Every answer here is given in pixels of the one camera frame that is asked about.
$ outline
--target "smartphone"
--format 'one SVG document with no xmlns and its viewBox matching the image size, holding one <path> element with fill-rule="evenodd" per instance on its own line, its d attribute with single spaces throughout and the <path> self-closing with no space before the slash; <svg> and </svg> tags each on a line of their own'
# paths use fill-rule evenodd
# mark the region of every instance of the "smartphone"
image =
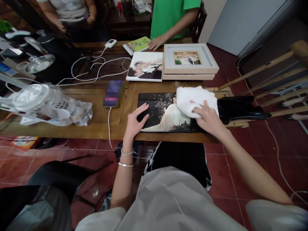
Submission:
<svg viewBox="0 0 308 231">
<path fill-rule="evenodd" d="M 124 81 L 110 80 L 107 85 L 103 107 L 118 107 L 124 91 Z"/>
</svg>

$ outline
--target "person's left hand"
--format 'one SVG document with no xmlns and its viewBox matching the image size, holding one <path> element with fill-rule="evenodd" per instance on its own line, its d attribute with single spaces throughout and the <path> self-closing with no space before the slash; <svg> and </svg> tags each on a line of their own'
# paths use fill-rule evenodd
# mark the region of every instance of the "person's left hand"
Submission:
<svg viewBox="0 0 308 231">
<path fill-rule="evenodd" d="M 95 20 L 92 17 L 88 17 L 86 28 L 91 29 L 93 27 L 94 23 L 95 23 Z"/>
<path fill-rule="evenodd" d="M 139 116 L 142 112 L 146 111 L 149 108 L 149 105 L 144 103 L 139 108 L 137 108 L 133 113 L 128 115 L 127 120 L 127 126 L 126 126 L 126 132 L 124 137 L 127 138 L 134 138 L 143 128 L 145 122 L 150 117 L 149 114 L 147 114 L 141 122 L 137 121 L 137 116 Z"/>
<path fill-rule="evenodd" d="M 148 45 L 149 50 L 157 50 L 161 45 L 164 45 L 168 41 L 168 38 L 165 34 L 158 36 L 157 38 L 152 39 Z"/>
</svg>

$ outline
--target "bride in white dress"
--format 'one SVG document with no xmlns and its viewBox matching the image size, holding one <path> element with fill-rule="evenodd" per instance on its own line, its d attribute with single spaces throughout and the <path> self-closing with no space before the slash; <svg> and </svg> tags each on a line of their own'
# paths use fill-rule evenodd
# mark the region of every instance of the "bride in white dress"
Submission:
<svg viewBox="0 0 308 231">
<path fill-rule="evenodd" d="M 169 132 L 184 123 L 190 124 L 190 118 L 187 117 L 176 105 L 176 98 L 173 98 L 171 104 L 165 111 L 159 124 L 144 128 L 142 132 Z"/>
</svg>

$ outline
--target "silver bracelet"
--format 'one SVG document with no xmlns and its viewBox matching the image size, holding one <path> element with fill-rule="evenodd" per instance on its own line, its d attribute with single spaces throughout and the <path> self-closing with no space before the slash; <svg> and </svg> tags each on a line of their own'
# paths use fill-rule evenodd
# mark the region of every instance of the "silver bracelet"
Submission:
<svg viewBox="0 0 308 231">
<path fill-rule="evenodd" d="M 118 162 L 119 165 L 124 166 L 124 167 L 134 167 L 134 165 L 127 165 L 127 164 L 122 164 L 120 162 Z"/>
</svg>

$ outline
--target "red tile floor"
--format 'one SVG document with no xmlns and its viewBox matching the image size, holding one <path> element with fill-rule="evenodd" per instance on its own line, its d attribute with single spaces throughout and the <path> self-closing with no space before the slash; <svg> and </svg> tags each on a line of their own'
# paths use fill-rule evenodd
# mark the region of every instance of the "red tile floor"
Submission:
<svg viewBox="0 0 308 231">
<path fill-rule="evenodd" d="M 236 57 L 211 45 L 209 48 L 220 70 L 214 80 L 205 81 L 204 86 L 217 87 L 237 78 L 239 74 L 234 67 Z M 244 81 L 232 86 L 235 95 L 246 89 Z M 273 106 L 265 108 L 269 112 L 273 109 Z M 281 168 L 288 183 L 295 191 L 308 190 L 308 136 L 296 121 L 271 118 L 268 120 L 268 125 L 277 139 Z M 291 195 L 291 190 L 279 172 L 276 144 L 265 122 L 251 122 L 247 128 L 232 129 L 232 134 L 287 194 Z M 118 143 L 119 141 L 112 141 L 112 146 L 116 147 Z M 205 144 L 205 150 L 213 180 L 213 186 L 209 193 L 215 204 L 240 224 L 251 229 L 245 206 L 249 200 L 260 197 L 245 185 L 228 151 L 222 144 Z M 113 185 L 117 170 L 115 154 L 110 148 L 108 140 L 72 139 L 68 145 L 62 148 L 31 150 L 29 152 L 10 147 L 8 142 L 2 141 L 0 143 L 0 188 L 26 184 L 35 170 L 46 162 L 87 154 L 93 156 L 78 160 L 75 164 L 97 169 L 110 160 L 115 161 L 113 165 L 98 173 L 97 176 L 90 177 L 78 192 L 99 207 L 103 202 L 104 192 Z M 302 193 L 300 196 L 308 201 L 308 194 Z M 304 207 L 304 203 L 297 196 L 294 196 L 294 201 Z M 73 202 L 73 227 L 90 213 L 90 207 L 78 201 Z"/>
</svg>

